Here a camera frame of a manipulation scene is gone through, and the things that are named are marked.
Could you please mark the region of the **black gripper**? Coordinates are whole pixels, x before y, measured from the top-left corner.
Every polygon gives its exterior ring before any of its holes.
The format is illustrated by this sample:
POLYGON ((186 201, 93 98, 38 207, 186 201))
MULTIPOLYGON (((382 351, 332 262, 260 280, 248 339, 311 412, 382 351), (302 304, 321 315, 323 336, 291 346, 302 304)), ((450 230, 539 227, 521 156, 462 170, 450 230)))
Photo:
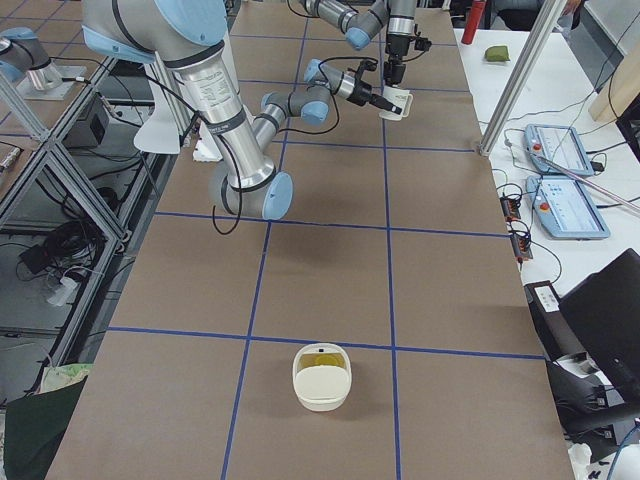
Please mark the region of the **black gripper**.
POLYGON ((383 78, 386 85, 400 85, 406 70, 404 59, 413 41, 412 34, 387 33, 383 78))
POLYGON ((401 107, 396 106, 383 96, 373 94, 371 85, 363 81, 360 77, 347 76, 345 82, 350 88, 349 94, 345 96, 348 102, 358 106, 364 106, 370 103, 376 108, 392 114, 402 113, 401 107))

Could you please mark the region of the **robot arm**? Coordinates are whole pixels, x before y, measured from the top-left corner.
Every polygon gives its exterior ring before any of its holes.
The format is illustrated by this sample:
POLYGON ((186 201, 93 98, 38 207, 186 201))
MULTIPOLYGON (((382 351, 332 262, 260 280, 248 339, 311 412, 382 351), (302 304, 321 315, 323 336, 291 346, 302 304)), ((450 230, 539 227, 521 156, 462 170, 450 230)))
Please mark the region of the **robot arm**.
POLYGON ((340 30, 349 45, 361 51, 374 37, 386 29, 383 79, 386 86, 402 83, 409 46, 419 37, 415 23, 415 1, 374 1, 364 12, 358 12, 345 1, 298 1, 304 12, 320 18, 340 30))
POLYGON ((82 28, 95 52, 142 64, 160 59, 182 82, 223 159, 210 181, 210 196, 231 215, 277 220, 289 210, 293 181, 265 153, 287 119, 320 125, 335 97, 402 112, 362 81, 363 71, 376 68, 375 60, 362 60, 354 74, 312 60, 306 90, 267 94, 262 112, 249 118, 235 74, 223 59, 227 14, 221 1, 86 1, 82 28))

